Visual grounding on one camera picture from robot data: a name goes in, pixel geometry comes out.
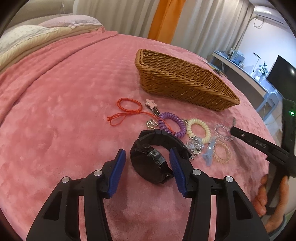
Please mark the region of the right hand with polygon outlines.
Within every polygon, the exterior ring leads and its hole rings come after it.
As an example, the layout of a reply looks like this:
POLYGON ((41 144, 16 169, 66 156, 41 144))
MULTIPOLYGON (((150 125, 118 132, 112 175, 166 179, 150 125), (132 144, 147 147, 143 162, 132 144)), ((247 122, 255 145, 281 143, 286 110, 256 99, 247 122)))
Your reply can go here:
MULTIPOLYGON (((266 205, 267 205, 267 191, 266 183, 268 180, 268 175, 264 175, 261 179, 261 185, 258 189, 258 194, 253 200, 253 205, 260 217, 266 214, 266 205)), ((289 195, 289 185, 288 185, 288 176, 284 176, 280 183, 280 200, 276 207, 273 215, 270 216, 267 223, 264 225, 268 233, 275 231, 283 222, 283 216, 285 213, 285 208, 288 203, 289 195)))

